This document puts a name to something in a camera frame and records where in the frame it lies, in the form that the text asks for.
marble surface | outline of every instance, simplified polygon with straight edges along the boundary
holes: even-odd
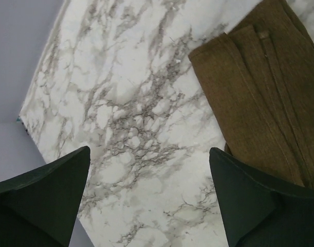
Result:
[[[224,140],[188,53],[259,0],[70,0],[20,116],[46,162],[91,148],[96,247],[227,246],[208,164]],[[314,40],[314,0],[289,1]]]

gray wall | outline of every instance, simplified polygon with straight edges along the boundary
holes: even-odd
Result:
[[[15,121],[62,0],[0,0],[0,122]]]
[[[0,182],[45,165],[19,122],[0,123]]]

gray marble veining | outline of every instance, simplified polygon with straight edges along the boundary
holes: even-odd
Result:
[[[70,0],[20,116],[44,159],[91,148],[79,218],[96,247],[227,246],[223,148],[188,53],[259,0]],[[314,40],[314,0],[290,1]]]

marble countertop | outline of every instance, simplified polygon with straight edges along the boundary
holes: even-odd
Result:
[[[260,0],[70,0],[20,117],[46,162],[91,148],[95,247],[227,246],[208,163],[223,148],[188,53]],[[289,1],[314,40],[314,0]]]

brown fabric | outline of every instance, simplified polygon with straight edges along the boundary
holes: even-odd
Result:
[[[264,0],[189,58],[232,155],[314,189],[314,44],[285,0]]]
[[[233,156],[233,154],[232,154],[232,152],[231,152],[231,150],[230,150],[230,148],[229,148],[229,146],[228,146],[227,143],[225,143],[224,152],[226,152],[226,153],[228,153],[229,155],[232,155],[232,156]]]

